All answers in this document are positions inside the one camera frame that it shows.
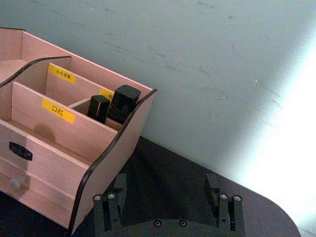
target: white knob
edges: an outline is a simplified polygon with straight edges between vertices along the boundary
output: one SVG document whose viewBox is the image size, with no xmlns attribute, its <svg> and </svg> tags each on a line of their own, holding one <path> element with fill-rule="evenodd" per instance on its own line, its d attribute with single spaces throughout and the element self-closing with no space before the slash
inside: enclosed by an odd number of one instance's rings
<svg viewBox="0 0 316 237">
<path fill-rule="evenodd" d="M 24 175 L 21 175 L 15 179 L 10 180 L 10 184 L 14 189 L 19 189 L 21 184 L 23 184 L 26 181 L 26 177 Z"/>
</svg>

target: wooden divider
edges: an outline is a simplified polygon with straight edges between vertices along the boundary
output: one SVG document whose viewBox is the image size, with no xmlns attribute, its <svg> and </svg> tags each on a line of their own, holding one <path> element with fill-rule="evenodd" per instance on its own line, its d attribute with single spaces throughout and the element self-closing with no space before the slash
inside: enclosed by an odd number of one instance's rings
<svg viewBox="0 0 316 237">
<path fill-rule="evenodd" d="M 91 98 L 84 98 L 83 100 L 80 100 L 76 103 L 73 103 L 72 105 L 68 106 L 69 108 L 72 108 L 84 115 L 87 115 L 89 105 L 90 105 Z"/>
<path fill-rule="evenodd" d="M 12 120 L 94 162 L 117 131 L 18 83 L 12 88 Z"/>
</svg>

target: black table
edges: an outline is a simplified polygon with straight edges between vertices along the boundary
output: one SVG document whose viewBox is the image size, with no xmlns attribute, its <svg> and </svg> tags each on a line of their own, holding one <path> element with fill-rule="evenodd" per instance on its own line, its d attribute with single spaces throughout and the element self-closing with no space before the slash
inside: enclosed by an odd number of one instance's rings
<svg viewBox="0 0 316 237">
<path fill-rule="evenodd" d="M 153 219 L 187 219 L 214 223 L 204 193 L 208 169 L 145 138 L 120 173 L 127 175 L 127 195 L 121 223 L 134 225 Z M 217 175 L 221 190 L 243 197 L 247 237 L 300 237 L 289 216 L 270 200 Z M 66 229 L 0 193 L 0 236 L 60 237 Z M 93 236 L 91 211 L 74 237 Z"/>
</svg>

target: black logo badge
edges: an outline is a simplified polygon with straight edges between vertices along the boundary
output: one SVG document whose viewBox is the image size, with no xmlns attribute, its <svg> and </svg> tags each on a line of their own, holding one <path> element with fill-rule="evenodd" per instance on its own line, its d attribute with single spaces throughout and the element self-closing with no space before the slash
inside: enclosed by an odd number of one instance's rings
<svg viewBox="0 0 316 237">
<path fill-rule="evenodd" d="M 14 142 L 9 142 L 9 149 L 23 159 L 32 160 L 33 158 L 33 154 L 30 151 Z"/>
</svg>

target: black edge trim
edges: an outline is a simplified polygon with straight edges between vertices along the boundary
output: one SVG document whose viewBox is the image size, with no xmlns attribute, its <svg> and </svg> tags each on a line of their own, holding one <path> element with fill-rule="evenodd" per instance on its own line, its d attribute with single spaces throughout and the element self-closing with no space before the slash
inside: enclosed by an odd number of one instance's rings
<svg viewBox="0 0 316 237">
<path fill-rule="evenodd" d="M 9 84 L 11 81 L 13 81 L 14 79 L 16 79 L 22 72 L 24 72 L 26 69 L 28 69 L 30 66 L 32 66 L 35 63 L 38 63 L 40 61 L 44 61 L 44 60 L 49 60 L 49 59 L 56 59 L 56 58 L 71 58 L 71 56 L 59 56 L 59 57 L 47 57 L 47 58 L 39 58 L 39 59 L 35 59 L 32 62 L 29 62 L 28 64 L 24 65 L 22 68 L 20 68 L 15 74 L 13 74 L 12 76 L 10 76 L 7 80 L 5 80 L 4 82 L 0 83 L 0 88 Z"/>
<path fill-rule="evenodd" d="M 81 195 L 82 195 L 83 189 L 84 189 L 84 187 L 85 187 L 90 175 L 95 170 L 95 168 L 98 167 L 98 165 L 104 160 L 104 158 L 110 153 L 110 151 L 114 148 L 114 146 L 116 145 L 116 143 L 118 142 L 118 140 L 120 139 L 122 134 L 124 133 L 126 127 L 128 126 L 129 122 L 131 121 L 131 119 L 134 116 L 134 114 L 136 113 L 136 111 L 140 108 L 140 106 L 149 97 L 151 97 L 156 92 L 157 92 L 157 89 L 153 89 L 151 92 L 149 92 L 146 96 L 144 96 L 143 99 L 141 99 L 137 103 L 136 108 L 133 110 L 132 113 L 130 113 L 130 115 L 128 116 L 127 120 L 125 121 L 125 123 L 123 124 L 123 126 L 119 130 L 119 132 L 116 134 L 116 136 L 113 139 L 113 141 L 110 143 L 110 145 L 105 149 L 105 151 L 98 157 L 98 159 L 89 167 L 89 169 L 83 175 L 83 178 L 81 179 L 81 182 L 79 184 L 79 187 L 78 187 L 78 190 L 77 190 L 77 193 L 76 193 L 76 198 L 75 198 L 73 211 L 71 213 L 71 218 L 70 218 L 70 223 L 69 223 L 69 228 L 68 228 L 68 232 L 69 232 L 70 235 L 73 232 L 73 228 L 74 228 L 74 225 L 75 225 L 75 220 L 76 220 L 76 216 L 77 216 L 77 212 L 78 212 L 78 208 L 79 208 L 79 203 L 80 203 L 80 200 L 81 200 Z"/>
<path fill-rule="evenodd" d="M 24 29 L 20 29 L 20 28 L 9 28 L 9 27 L 0 27 L 0 29 L 7 29 L 7 30 L 17 30 L 17 31 L 25 31 Z"/>
</svg>

